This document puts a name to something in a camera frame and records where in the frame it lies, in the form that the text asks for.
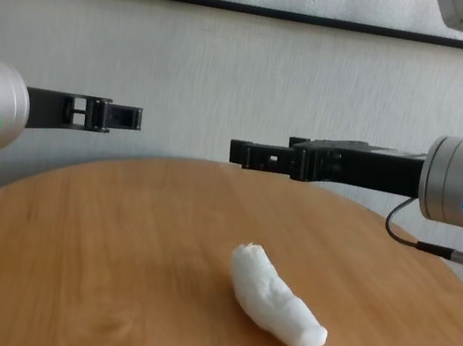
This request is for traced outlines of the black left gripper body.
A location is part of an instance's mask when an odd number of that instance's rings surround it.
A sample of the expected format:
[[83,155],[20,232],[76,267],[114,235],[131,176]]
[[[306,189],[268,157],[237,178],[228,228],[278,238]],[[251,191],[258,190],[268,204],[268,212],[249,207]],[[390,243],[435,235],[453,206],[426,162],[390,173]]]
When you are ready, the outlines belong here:
[[109,98],[68,94],[28,87],[29,129],[65,129],[85,132],[108,132],[105,127]]

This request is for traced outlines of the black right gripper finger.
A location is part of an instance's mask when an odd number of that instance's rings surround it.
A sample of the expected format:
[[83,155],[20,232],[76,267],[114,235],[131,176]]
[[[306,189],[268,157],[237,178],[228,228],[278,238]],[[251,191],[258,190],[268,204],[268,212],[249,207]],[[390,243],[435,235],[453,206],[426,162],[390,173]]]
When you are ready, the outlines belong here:
[[242,169],[278,173],[300,181],[303,177],[298,152],[292,147],[232,139],[229,157],[231,163],[238,164]]

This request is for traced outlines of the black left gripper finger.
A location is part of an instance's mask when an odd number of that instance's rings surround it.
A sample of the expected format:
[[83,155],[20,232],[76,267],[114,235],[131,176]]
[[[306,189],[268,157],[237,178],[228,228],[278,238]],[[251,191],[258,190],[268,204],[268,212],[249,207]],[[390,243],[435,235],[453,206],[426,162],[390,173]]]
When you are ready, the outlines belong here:
[[105,132],[110,130],[139,131],[143,110],[108,101],[94,101],[90,112],[88,128],[90,131]]

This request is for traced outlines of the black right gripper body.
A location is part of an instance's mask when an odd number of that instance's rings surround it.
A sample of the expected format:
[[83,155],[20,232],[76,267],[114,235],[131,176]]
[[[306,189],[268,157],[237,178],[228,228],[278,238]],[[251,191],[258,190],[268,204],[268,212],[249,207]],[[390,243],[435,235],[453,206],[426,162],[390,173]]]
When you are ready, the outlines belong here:
[[364,141],[290,137],[292,175],[305,182],[335,182],[418,197],[424,154],[374,147]]

